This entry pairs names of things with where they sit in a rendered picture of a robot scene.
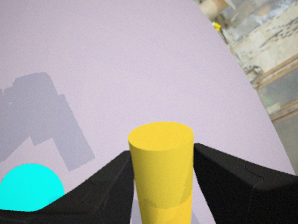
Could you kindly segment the cyan circle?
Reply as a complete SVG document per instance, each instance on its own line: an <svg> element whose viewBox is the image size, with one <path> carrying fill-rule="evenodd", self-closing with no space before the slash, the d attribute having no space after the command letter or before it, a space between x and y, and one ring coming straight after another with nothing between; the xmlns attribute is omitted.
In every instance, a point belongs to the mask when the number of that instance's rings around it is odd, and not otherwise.
<svg viewBox="0 0 298 224"><path fill-rule="evenodd" d="M44 165L23 164L12 169L0 184L0 209L33 210L44 208L64 196L56 173Z"/></svg>

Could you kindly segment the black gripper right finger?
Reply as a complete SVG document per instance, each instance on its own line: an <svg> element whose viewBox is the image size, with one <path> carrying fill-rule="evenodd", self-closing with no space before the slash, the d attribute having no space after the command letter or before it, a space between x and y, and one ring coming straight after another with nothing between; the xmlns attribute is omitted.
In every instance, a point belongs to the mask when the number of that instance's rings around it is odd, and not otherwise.
<svg viewBox="0 0 298 224"><path fill-rule="evenodd" d="M298 224L298 176L193 143L193 171L216 224Z"/></svg>

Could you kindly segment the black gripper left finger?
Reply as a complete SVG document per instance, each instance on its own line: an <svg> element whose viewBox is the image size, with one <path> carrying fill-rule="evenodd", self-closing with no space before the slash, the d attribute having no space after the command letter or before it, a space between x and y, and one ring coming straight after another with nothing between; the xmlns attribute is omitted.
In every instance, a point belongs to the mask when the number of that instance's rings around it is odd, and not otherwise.
<svg viewBox="0 0 298 224"><path fill-rule="evenodd" d="M129 149L44 208L0 209L0 224L130 224L134 197Z"/></svg>

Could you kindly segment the yellow cylinder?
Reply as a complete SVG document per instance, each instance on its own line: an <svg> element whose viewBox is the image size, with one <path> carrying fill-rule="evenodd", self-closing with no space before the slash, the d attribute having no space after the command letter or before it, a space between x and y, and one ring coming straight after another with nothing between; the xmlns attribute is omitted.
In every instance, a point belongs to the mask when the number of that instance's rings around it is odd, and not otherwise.
<svg viewBox="0 0 298 224"><path fill-rule="evenodd" d="M193 197L193 131L158 121L128 136L142 224L190 224Z"/></svg>

